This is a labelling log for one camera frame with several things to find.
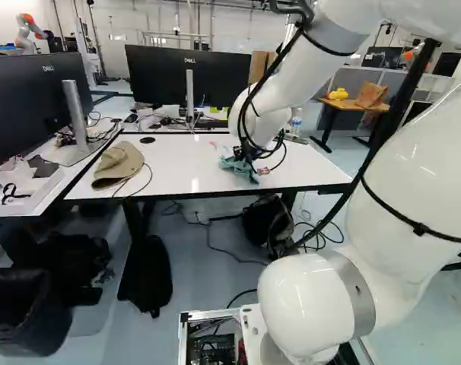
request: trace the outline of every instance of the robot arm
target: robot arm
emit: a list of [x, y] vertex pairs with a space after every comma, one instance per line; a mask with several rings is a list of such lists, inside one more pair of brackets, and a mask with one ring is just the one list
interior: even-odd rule
[[[252, 105], [248, 90], [236, 99], [229, 121], [242, 143], [266, 146], [288, 108], [309, 100], [342, 65], [341, 53], [354, 52], [382, 18], [461, 45], [461, 0], [319, 0], [314, 11], [308, 37], [295, 39]], [[242, 115], [249, 136], [239, 132]], [[370, 192], [430, 230], [414, 230]], [[350, 199], [346, 227], [350, 245], [279, 259], [259, 279], [270, 337], [293, 363], [326, 363], [339, 344], [402, 321], [461, 252], [461, 84], [379, 150]]]
[[48, 34], [38, 27], [30, 14], [20, 13], [16, 17], [19, 31], [17, 32], [17, 38], [14, 44], [24, 49], [24, 55], [33, 55], [36, 53], [34, 43], [28, 39], [30, 32], [35, 33], [35, 37], [38, 40], [45, 40], [48, 38]]

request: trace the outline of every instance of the cloth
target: cloth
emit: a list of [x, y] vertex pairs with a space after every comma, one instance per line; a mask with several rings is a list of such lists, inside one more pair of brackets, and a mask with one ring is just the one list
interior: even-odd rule
[[223, 170], [232, 169], [237, 175], [246, 177], [252, 183], [258, 183], [253, 176], [253, 168], [245, 160], [236, 161], [234, 157], [219, 156], [218, 166]]
[[145, 162], [142, 153], [127, 141], [104, 151], [94, 172], [93, 189], [105, 189], [131, 179]]

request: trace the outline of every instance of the bag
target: bag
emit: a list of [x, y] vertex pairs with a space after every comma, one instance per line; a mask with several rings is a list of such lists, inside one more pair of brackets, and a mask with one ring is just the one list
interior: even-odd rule
[[135, 267], [129, 277], [126, 299], [133, 302], [142, 313], [160, 316], [173, 293], [171, 266], [168, 251], [159, 236], [149, 236], [144, 245], [134, 251]]
[[22, 267], [49, 271], [66, 306], [98, 303], [102, 290], [92, 288], [92, 280], [112, 258], [106, 240], [53, 233], [37, 246], [37, 255], [36, 262]]
[[48, 356], [72, 323], [49, 272], [0, 268], [0, 355]]
[[388, 94], [387, 86], [380, 86], [372, 82], [365, 81], [362, 84], [359, 97], [356, 99], [356, 105], [365, 109], [375, 110], [383, 103], [384, 97]]
[[243, 227], [253, 245], [267, 246], [270, 258], [276, 259], [276, 249], [291, 237], [294, 221], [281, 198], [271, 194], [243, 209]]

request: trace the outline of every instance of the gray floor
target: gray floor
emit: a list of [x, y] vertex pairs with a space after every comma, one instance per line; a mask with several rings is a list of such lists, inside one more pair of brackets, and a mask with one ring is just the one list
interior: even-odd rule
[[[351, 138], [331, 138], [329, 144], [334, 152], [326, 154], [327, 157], [354, 175], [367, 149]], [[312, 192], [299, 194], [294, 218], [302, 220], [300, 216], [306, 217], [303, 211], [306, 210], [314, 223], [337, 198]], [[252, 200], [247, 197], [186, 201], [185, 214], [189, 219], [194, 211], [208, 216], [233, 214]], [[173, 270], [173, 297], [159, 319], [141, 314], [131, 303], [114, 300], [118, 282], [115, 280], [106, 288], [98, 307], [76, 312], [71, 337], [58, 353], [46, 359], [0, 357], [0, 365], [176, 364], [178, 314], [189, 309], [225, 308], [235, 294], [256, 287], [262, 266], [238, 264], [224, 254], [211, 251], [205, 244], [205, 228], [186, 224], [179, 214], [169, 217], [159, 214], [168, 204], [158, 204], [151, 219], [151, 232], [163, 238]], [[345, 233], [344, 219], [342, 210], [335, 222]], [[129, 247], [129, 233], [120, 209], [98, 221], [80, 219], [74, 214], [61, 229], [66, 233], [105, 236], [115, 253], [113, 267], [120, 277]], [[298, 238], [303, 230], [297, 230], [294, 237]], [[259, 250], [246, 243], [239, 221], [217, 222], [210, 233], [212, 245], [232, 250], [242, 258], [262, 259]], [[337, 233], [331, 228], [328, 234]], [[250, 294], [234, 305], [255, 302], [256, 297]], [[461, 273], [438, 275], [407, 322], [371, 335], [366, 342], [377, 364], [461, 363]]]

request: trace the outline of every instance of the dell monitor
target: dell monitor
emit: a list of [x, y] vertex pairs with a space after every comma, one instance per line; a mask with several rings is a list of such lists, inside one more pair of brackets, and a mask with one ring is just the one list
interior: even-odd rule
[[67, 79], [76, 80], [87, 117], [93, 104], [79, 53], [0, 57], [0, 164], [72, 122]]
[[193, 70], [195, 106], [232, 106], [247, 87], [251, 55], [126, 45], [135, 101], [186, 105], [186, 70]]

